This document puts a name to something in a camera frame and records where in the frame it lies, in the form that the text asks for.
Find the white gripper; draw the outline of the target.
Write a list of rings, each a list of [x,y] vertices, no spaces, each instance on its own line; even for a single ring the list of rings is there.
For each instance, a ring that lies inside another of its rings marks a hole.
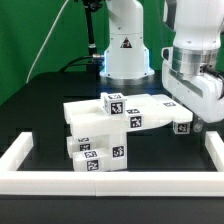
[[[178,101],[198,117],[194,132],[201,132],[203,121],[224,119],[224,78],[215,69],[218,50],[162,49],[162,84]]]

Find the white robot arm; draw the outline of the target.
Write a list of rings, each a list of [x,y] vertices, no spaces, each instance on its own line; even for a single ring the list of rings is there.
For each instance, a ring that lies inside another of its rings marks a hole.
[[[109,47],[103,81],[141,84],[154,74],[143,42],[143,6],[138,0],[106,0]],[[215,69],[224,32],[224,0],[164,0],[163,22],[175,32],[162,49],[162,84],[195,115],[193,130],[224,120],[224,77]]]

